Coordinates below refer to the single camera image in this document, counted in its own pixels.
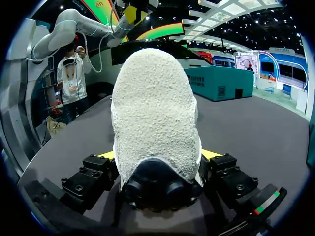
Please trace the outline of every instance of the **person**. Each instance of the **person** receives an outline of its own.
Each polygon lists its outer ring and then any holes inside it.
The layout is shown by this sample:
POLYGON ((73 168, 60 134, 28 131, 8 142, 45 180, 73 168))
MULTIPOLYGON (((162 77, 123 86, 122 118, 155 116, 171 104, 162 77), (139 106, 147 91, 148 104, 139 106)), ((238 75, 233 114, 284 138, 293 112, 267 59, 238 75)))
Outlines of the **person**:
POLYGON ((247 70, 250 70, 250 71, 254 72, 254 70, 252 69, 252 64, 251 63, 248 64, 247 70))
POLYGON ((75 40, 66 45, 65 57, 57 67, 57 89, 63 92, 63 121, 69 124, 74 121, 77 115, 81 115, 89 108, 87 98, 85 76, 91 71, 92 65, 87 58, 85 49, 82 46, 74 51, 75 40))

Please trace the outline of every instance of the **jeans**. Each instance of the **jeans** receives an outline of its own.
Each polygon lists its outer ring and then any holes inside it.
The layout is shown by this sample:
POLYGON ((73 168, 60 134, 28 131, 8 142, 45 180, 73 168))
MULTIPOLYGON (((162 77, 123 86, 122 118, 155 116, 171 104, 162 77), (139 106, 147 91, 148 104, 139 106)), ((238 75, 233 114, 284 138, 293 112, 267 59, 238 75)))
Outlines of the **jeans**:
POLYGON ((79 115, 81 115, 89 107, 90 105, 89 105, 89 100, 87 97, 79 101, 64 105, 63 106, 63 122, 65 124, 69 124, 70 122, 75 120, 77 112, 79 115))

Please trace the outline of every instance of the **white pillar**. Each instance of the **white pillar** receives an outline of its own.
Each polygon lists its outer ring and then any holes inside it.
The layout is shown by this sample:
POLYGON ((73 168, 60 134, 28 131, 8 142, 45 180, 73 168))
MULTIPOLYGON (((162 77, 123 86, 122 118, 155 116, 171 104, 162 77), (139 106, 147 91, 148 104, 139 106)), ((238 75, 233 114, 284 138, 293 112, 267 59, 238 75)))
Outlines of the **white pillar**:
POLYGON ((308 67, 309 85, 308 85, 308 102, 306 107, 306 117, 311 119, 313 106, 314 106, 314 89, 315 89, 315 61, 314 51, 312 51, 311 45, 308 44, 306 38, 302 37, 304 46, 304 52, 308 67))

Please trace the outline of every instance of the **banner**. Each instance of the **banner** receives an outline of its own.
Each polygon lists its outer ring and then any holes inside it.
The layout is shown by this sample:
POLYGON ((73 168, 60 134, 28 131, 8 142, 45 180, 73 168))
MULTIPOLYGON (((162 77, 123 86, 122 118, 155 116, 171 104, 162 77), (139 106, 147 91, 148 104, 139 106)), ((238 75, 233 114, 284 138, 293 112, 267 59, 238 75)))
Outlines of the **banner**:
MULTIPOLYGON (((111 0, 81 0, 81 2, 92 12, 92 14, 104 25, 110 25, 110 13, 112 11, 111 0)), ((112 24, 116 26, 119 21, 116 10, 114 9, 112 24)), ((127 42, 128 38, 125 37, 123 42, 127 42)))
POLYGON ((173 23, 169 25, 160 26, 145 32, 144 34, 140 35, 136 40, 144 40, 144 39, 155 39, 160 38, 163 36, 170 36, 174 34, 183 34, 184 27, 183 24, 180 23, 173 23))

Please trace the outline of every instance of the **teal booth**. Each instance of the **teal booth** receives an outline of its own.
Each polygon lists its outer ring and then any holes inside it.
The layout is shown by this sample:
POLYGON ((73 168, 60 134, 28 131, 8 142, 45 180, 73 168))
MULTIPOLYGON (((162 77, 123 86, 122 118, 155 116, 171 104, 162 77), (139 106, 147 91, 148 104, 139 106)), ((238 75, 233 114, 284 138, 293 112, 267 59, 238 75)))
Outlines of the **teal booth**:
POLYGON ((253 72, 221 66, 185 69, 193 93, 212 101, 252 97, 253 72))

